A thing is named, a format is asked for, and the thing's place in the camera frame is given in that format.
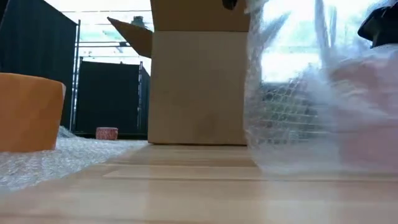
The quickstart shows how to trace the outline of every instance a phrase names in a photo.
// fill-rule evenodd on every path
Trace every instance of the floor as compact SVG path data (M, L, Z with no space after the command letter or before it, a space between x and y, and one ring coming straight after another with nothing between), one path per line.
M2 224L397 220L396 181L267 181L243 147L145 146L0 198Z

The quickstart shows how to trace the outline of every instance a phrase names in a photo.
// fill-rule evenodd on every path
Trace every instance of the box flap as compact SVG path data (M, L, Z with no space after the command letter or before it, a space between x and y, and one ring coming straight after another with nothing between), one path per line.
M150 0L155 30L247 32L249 15L245 1L233 11L220 0Z
M152 31L117 19L108 20L139 55L151 58Z

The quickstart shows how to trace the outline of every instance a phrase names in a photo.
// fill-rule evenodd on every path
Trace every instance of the bubble wrap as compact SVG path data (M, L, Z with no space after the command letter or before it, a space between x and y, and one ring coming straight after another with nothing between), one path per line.
M145 144L144 141L85 139L60 127L54 151L0 153L0 194L65 177L126 151L138 150Z
M372 10L393 1L246 2L251 26L244 127L249 149L259 167L267 175L308 178L398 173L397 166L384 164L392 154L385 153L376 162L372 157L361 157L365 150L383 154L377 147L349 152L351 157L362 159L360 163L347 159L349 145L344 146L345 140L335 131L345 124L351 128L354 125L339 123L333 107L355 111L360 114L357 119L364 123L372 119L380 122L385 116L378 113L380 108L371 110L374 105L367 105L364 98L354 97L362 94L357 86L346 86L343 90L342 85L334 86L330 77L335 71L352 72L347 63L354 68L362 66L363 53L369 51L371 43L361 39L357 31ZM371 60L377 54L374 50L368 52ZM395 60L398 56L382 54L379 58ZM377 71L383 66L386 63L371 68ZM352 133L343 137L354 139Z

